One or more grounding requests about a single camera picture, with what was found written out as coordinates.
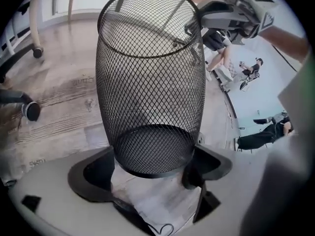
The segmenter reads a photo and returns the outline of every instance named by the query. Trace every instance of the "chair leg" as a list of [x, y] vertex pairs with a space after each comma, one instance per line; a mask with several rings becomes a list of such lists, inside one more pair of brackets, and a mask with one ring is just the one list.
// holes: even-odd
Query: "chair leg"
[[37, 11], [38, 11], [38, 0], [30, 1], [30, 31], [31, 38], [34, 43], [33, 56], [39, 58], [42, 56], [43, 48], [40, 46], [39, 35], [37, 29]]
[[35, 121], [40, 114], [39, 104], [21, 91], [0, 89], [0, 103], [23, 103], [22, 114], [28, 120]]
[[24, 92], [0, 89], [0, 103], [29, 104], [33, 100]]

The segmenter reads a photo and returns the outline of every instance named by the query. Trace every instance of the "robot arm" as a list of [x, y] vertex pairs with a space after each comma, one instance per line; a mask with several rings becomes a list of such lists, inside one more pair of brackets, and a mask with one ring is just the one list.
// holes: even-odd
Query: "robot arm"
[[205, 0], [198, 4], [201, 26], [228, 32], [233, 44], [253, 38], [269, 28], [274, 17], [273, 0]]

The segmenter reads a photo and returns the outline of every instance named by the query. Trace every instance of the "chair wheel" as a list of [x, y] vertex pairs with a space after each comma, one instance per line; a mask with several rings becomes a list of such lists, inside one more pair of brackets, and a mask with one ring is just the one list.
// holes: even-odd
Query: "chair wheel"
[[2, 84], [4, 83], [4, 81], [5, 81], [5, 76], [0, 76], [0, 83]]
[[198, 144], [204, 144], [205, 143], [205, 137], [204, 135], [200, 132], [198, 135]]
[[38, 59], [43, 55], [44, 49], [42, 47], [36, 47], [33, 49], [34, 58]]
[[32, 101], [22, 106], [22, 114], [31, 121], [36, 121], [40, 114], [40, 106], [37, 102]]

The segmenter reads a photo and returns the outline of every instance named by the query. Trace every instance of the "person's arm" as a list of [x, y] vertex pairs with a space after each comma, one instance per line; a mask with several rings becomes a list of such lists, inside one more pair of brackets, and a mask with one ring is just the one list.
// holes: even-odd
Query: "person's arm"
[[307, 39], [300, 38], [276, 26], [271, 26], [259, 33], [259, 35], [273, 46], [277, 47], [290, 57], [297, 59], [301, 63], [305, 59], [310, 48]]
[[289, 130], [292, 128], [291, 126], [291, 122], [286, 122], [284, 125], [283, 125], [283, 133], [284, 133], [284, 136], [287, 136], [289, 134]]
[[252, 67], [250, 67], [250, 66], [246, 66], [246, 65], [242, 65], [242, 66], [241, 66], [241, 68], [243, 68], [244, 70], [251, 71], [251, 72], [252, 72], [252, 70], [253, 70], [253, 68], [252, 68]]

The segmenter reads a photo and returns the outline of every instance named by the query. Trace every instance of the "black cable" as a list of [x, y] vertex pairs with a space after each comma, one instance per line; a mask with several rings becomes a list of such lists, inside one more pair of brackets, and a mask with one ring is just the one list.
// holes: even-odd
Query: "black cable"
[[162, 234], [162, 230], [163, 230], [163, 228], [166, 227], [166, 226], [171, 226], [171, 228], [172, 228], [172, 231], [171, 231], [167, 236], [170, 236], [170, 235], [173, 233], [173, 231], [174, 231], [174, 226], [173, 226], [172, 224], [165, 224], [165, 225], [163, 225], [163, 226], [161, 227], [160, 231], [158, 231], [157, 229], [155, 229], [154, 226], [150, 225], [149, 223], [147, 223], [147, 225], [148, 225], [153, 231], [155, 231], [158, 235], [161, 235], [161, 234]]
[[272, 45], [272, 47], [277, 51], [277, 53], [285, 60], [285, 62], [295, 71], [297, 72], [297, 70], [293, 67], [293, 65], [291, 65], [291, 63], [283, 56], [283, 54], [275, 47]]

